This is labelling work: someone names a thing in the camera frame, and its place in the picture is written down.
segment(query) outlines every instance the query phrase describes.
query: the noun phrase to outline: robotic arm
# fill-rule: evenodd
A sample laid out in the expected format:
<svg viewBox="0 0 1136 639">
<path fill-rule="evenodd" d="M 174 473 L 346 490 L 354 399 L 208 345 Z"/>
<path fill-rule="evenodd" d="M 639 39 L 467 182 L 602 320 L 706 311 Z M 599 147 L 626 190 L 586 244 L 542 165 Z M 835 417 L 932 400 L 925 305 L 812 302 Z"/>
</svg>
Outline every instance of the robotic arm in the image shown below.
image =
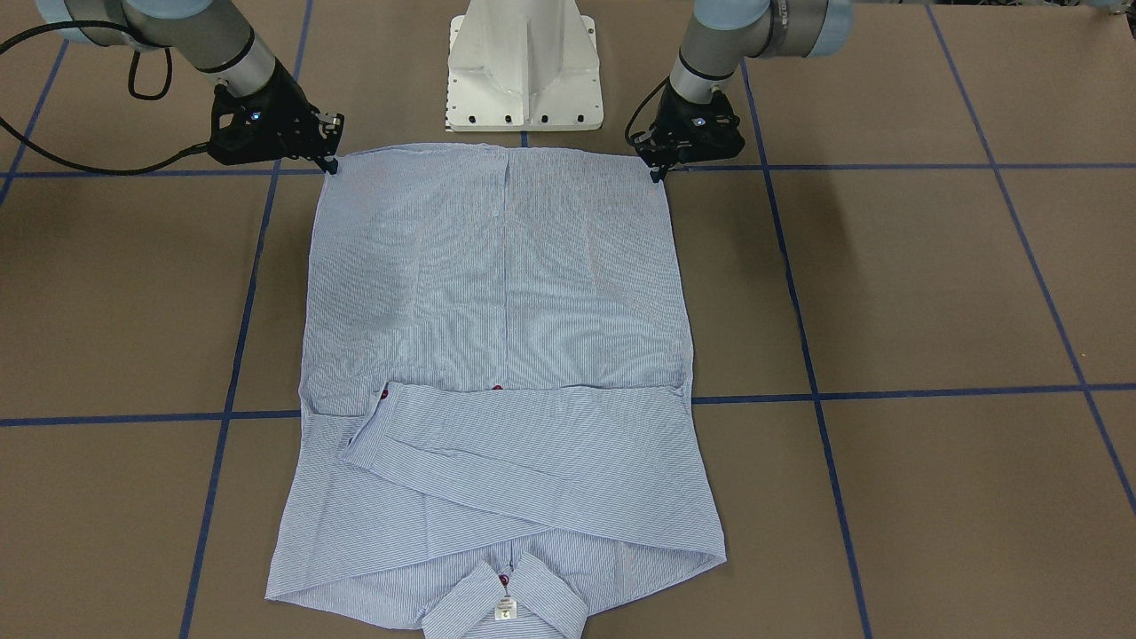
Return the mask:
<svg viewBox="0 0 1136 639">
<path fill-rule="evenodd" d="M 224 165 L 306 158 L 334 174 L 343 115 L 323 114 L 232 0 L 36 0 L 49 23 L 108 22 L 68 28 L 68 40 L 137 51 L 172 47 L 214 84 L 208 153 Z"/>
<path fill-rule="evenodd" d="M 850 0 L 695 0 L 670 77 L 655 90 L 655 119 L 635 134 L 628 123 L 627 142 L 655 182 L 679 163 L 736 157 L 745 141 L 722 88 L 742 58 L 827 56 L 851 27 Z"/>
</svg>

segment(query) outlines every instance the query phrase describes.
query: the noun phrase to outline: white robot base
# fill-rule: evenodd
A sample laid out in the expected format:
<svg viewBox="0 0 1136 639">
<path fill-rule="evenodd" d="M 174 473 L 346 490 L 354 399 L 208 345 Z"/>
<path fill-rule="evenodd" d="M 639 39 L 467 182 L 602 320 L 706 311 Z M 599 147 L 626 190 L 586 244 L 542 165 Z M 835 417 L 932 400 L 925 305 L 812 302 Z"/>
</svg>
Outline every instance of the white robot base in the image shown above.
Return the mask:
<svg viewBox="0 0 1136 639">
<path fill-rule="evenodd" d="M 450 23 L 449 131 L 603 124 L 595 20 L 575 0 L 471 0 Z"/>
</svg>

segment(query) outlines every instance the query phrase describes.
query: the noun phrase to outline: blue and white striped shirt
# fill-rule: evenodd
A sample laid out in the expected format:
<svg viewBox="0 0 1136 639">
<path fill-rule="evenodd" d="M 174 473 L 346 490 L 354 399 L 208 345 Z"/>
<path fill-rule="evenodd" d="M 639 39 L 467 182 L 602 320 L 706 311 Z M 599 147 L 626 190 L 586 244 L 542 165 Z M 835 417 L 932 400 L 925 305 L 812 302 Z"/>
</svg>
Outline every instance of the blue and white striped shirt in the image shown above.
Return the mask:
<svg viewBox="0 0 1136 639">
<path fill-rule="evenodd" d="M 638 159 L 415 144 L 340 167 L 268 598 L 427 639 L 578 639 L 724 562 L 667 200 Z"/>
</svg>

